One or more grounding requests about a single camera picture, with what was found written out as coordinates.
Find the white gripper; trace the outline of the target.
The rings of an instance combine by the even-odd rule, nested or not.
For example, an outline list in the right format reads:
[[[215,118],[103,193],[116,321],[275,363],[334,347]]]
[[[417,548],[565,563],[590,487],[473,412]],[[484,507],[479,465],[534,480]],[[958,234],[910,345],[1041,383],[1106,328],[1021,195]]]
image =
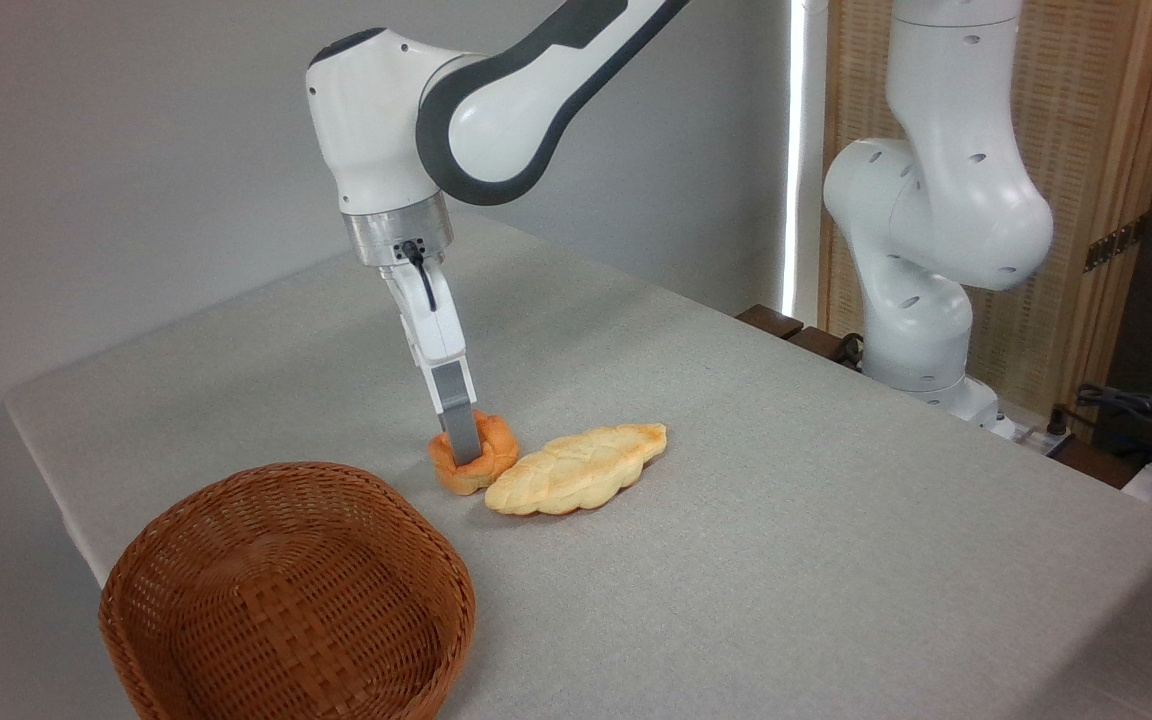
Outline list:
[[[429,369],[431,400],[450,444],[454,465],[465,467],[483,455],[483,442],[473,419],[477,400],[468,372],[465,333],[444,274],[442,256],[426,258],[420,266],[384,266],[381,278],[397,302],[416,366]]]

